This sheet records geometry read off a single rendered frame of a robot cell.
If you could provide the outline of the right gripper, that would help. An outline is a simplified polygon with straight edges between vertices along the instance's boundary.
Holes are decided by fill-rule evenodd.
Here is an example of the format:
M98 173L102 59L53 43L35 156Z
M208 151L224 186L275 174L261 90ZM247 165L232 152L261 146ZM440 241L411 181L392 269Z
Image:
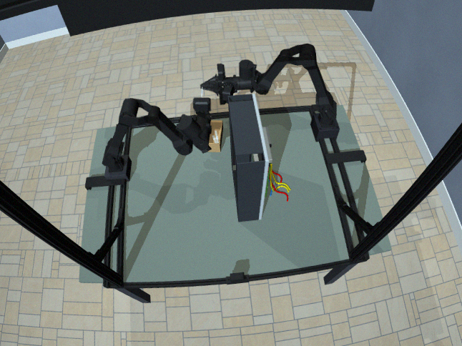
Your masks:
M224 82L230 81L232 83L235 83L237 86L234 86L234 90L240 90L240 80L239 80L239 77L236 76L236 74L233 75L233 77L226 77L224 64L217 64L217 71L218 71L218 76L217 74L215 74L215 76L213 76L211 79L202 83L200 85L200 88L214 92L216 93L216 95L219 94L218 96L220 96L220 105L223 105L223 104L226 104L225 101L221 100L223 99L222 90L224 90L224 86L223 86Z

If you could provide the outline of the open tan cardboard box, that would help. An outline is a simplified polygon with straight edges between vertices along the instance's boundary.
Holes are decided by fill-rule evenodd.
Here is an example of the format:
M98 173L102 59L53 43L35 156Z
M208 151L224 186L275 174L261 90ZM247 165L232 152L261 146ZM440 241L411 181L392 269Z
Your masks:
M222 133L223 133L223 121L220 120L211 120L210 125L212 125L212 133L209 138L209 146L212 148L209 152L220 152L222 144ZM215 136L215 131L217 131L217 136L219 143L215 143L212 136ZM216 136L215 136L216 139Z

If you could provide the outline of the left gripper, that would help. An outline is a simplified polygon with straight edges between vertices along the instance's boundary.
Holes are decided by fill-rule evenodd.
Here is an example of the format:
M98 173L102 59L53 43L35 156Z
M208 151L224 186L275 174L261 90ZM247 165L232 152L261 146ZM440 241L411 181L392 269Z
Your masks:
M211 98L194 98L193 109L197 114L196 122L203 128L208 129L212 133L211 122Z

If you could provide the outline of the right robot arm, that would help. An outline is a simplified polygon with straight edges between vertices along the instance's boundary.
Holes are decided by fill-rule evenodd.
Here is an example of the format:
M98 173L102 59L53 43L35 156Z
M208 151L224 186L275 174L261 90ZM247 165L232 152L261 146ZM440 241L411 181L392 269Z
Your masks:
M292 57L296 54L299 54L299 57ZM256 70L257 65L253 64L252 61L247 59L240 61L240 90L250 89L250 93L256 91L258 94L266 95L270 90L273 80L286 64L302 65L308 70L317 92L315 103L321 112L318 116L320 125L321 127L334 127L337 115L337 103L325 87L317 65L315 47L311 44L301 44L289 49L283 49L270 68L263 74ZM228 104L228 96L237 93L237 90L234 90L234 87L237 85L232 82L224 82L224 86L225 88L222 91L223 101L226 101Z

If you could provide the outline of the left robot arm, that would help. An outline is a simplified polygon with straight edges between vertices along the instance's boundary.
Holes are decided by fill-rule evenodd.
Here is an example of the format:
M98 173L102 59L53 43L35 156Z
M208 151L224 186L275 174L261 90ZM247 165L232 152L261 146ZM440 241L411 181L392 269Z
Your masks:
M149 112L148 115L137 117L139 107ZM191 117L183 114L180 117L181 121L179 120L179 124L176 126L160 111L159 107L150 105L141 99L125 99L119 114L116 134L114 133L113 138L107 143L102 164L109 167L109 172L122 172L124 158L121 155L124 142L121 143L121 141L128 127L146 123L155 125L158 130L171 140L173 147L181 155L185 156L191 153L193 145L202 153L208 152L212 149L209 146L210 132L208 129L201 127L196 122L196 118L197 115Z

